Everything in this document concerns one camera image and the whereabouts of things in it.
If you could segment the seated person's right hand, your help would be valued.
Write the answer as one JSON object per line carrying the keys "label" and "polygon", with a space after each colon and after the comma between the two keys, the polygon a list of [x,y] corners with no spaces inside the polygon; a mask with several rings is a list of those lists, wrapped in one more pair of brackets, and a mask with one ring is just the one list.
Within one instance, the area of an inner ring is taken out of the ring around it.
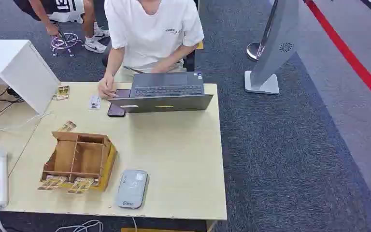
{"label": "seated person's right hand", "polygon": [[98,82],[99,96],[103,99],[115,98],[113,89],[114,77],[110,73],[105,73],[104,77]]}

